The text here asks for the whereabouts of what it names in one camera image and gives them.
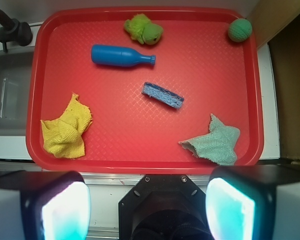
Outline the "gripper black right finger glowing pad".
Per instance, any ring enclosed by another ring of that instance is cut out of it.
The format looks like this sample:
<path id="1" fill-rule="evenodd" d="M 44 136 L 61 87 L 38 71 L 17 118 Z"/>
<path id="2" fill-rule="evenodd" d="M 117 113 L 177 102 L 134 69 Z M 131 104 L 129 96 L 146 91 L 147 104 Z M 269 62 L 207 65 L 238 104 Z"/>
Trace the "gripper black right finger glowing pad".
<path id="1" fill-rule="evenodd" d="M 205 209 L 215 240 L 300 240 L 300 165 L 219 166 Z"/>

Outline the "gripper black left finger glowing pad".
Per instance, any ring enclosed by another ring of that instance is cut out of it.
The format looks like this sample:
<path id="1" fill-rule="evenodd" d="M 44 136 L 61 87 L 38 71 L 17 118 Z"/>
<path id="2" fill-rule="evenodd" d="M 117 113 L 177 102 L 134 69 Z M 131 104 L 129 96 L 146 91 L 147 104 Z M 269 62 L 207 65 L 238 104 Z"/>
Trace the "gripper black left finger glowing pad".
<path id="1" fill-rule="evenodd" d="M 84 240 L 91 195 L 76 171 L 0 171 L 0 240 Z"/>

